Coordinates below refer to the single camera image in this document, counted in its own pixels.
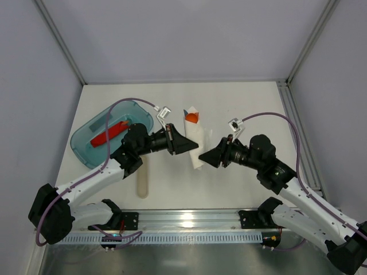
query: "red object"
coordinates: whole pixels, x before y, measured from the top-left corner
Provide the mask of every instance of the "red object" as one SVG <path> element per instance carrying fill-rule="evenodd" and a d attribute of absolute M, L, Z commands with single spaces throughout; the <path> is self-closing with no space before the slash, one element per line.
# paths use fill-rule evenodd
<path fill-rule="evenodd" d="M 128 128 L 127 123 L 128 121 L 120 121 L 117 124 L 115 124 L 114 126 L 110 127 L 108 129 L 108 136 L 110 137 L 110 140 L 118 136 L 123 131 L 125 131 Z M 91 140 L 91 145 L 94 148 L 96 148 L 98 146 L 103 145 L 106 142 L 107 142 L 106 132 L 104 131 L 103 133 L 100 133 L 94 139 Z"/>
<path fill-rule="evenodd" d="M 125 225 L 124 224 L 125 224 L 125 221 L 122 220 L 121 227 L 120 227 L 120 232 L 119 232 L 120 235 L 121 235 L 122 232 L 124 232 L 124 229 L 125 229 Z"/>

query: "gray wall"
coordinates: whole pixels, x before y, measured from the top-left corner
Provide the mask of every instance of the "gray wall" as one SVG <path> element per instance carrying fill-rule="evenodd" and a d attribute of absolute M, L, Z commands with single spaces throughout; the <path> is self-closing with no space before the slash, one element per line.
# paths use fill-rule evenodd
<path fill-rule="evenodd" d="M 44 0 L 88 83 L 286 78 L 327 0 Z"/>
<path fill-rule="evenodd" d="M 367 220 L 367 1 L 341 1 L 292 84 L 331 201 Z"/>
<path fill-rule="evenodd" d="M 81 85 L 31 0 L 0 1 L 1 274 L 23 274 L 40 186 L 56 180 Z"/>

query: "red toy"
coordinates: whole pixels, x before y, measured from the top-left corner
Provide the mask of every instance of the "red toy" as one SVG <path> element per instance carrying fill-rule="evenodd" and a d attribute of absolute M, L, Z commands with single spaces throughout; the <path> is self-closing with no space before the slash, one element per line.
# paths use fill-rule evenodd
<path fill-rule="evenodd" d="M 111 128 L 108 129 L 108 136 L 110 137 L 110 140 L 114 137 L 118 136 L 123 131 L 127 130 L 129 128 L 128 121 L 120 121 Z M 91 145 L 96 148 L 98 146 L 103 145 L 107 142 L 106 139 L 106 132 L 100 133 L 97 135 L 94 139 L 91 140 Z"/>

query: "robotic arm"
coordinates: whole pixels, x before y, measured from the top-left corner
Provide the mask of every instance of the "robotic arm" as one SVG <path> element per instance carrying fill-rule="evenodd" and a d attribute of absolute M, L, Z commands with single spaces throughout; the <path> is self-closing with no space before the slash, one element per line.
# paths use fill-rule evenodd
<path fill-rule="evenodd" d="M 236 123 L 230 125 L 238 136 L 240 127 Z M 303 187 L 296 172 L 276 158 L 275 147 L 265 135 L 254 136 L 249 147 L 229 135 L 199 159 L 215 168 L 220 165 L 225 168 L 234 162 L 257 170 L 257 179 L 265 188 L 292 202 L 307 215 L 291 210 L 276 198 L 269 198 L 258 209 L 259 219 L 286 227 L 311 241 L 340 271 L 354 274 L 366 260 L 367 222 L 357 223 L 311 188 Z"/>
<path fill-rule="evenodd" d="M 143 164 L 140 158 L 142 155 L 165 149 L 171 155 L 178 155 L 198 147 L 197 143 L 180 135 L 173 124 L 162 123 L 168 112 L 169 109 L 164 107 L 157 116 L 163 126 L 157 133 L 148 135 L 143 124 L 133 124 L 124 136 L 122 145 L 111 154 L 104 169 L 100 165 L 58 188 L 46 184 L 39 189 L 28 215 L 35 227 L 38 227 L 42 215 L 52 201 L 68 190 L 56 200 L 43 220 L 40 232 L 47 243 L 57 243 L 72 229 L 89 225 L 107 225 L 110 229 L 115 229 L 121 223 L 122 212 L 109 199 L 97 204 L 79 205 L 111 183 L 133 174 Z M 86 179 L 83 184 L 73 188 L 73 184 L 83 179 Z"/>

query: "blue plastic tray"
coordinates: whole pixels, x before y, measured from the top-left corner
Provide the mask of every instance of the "blue plastic tray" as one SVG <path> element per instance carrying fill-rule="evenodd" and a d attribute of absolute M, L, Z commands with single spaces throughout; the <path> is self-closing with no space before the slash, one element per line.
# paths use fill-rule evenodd
<path fill-rule="evenodd" d="M 93 148 L 91 140 L 105 131 L 108 110 L 109 107 L 85 123 L 75 131 L 70 139 L 70 146 L 74 154 L 82 164 L 90 169 L 103 163 L 107 156 L 107 145 L 104 144 Z M 108 127 L 122 120 L 129 121 L 129 125 L 132 123 L 143 123 L 147 127 L 148 133 L 153 128 L 152 116 L 134 101 L 123 101 L 116 105 L 110 114 Z M 124 131 L 110 140 L 111 153 L 121 146 L 121 140 L 126 133 L 127 131 Z"/>

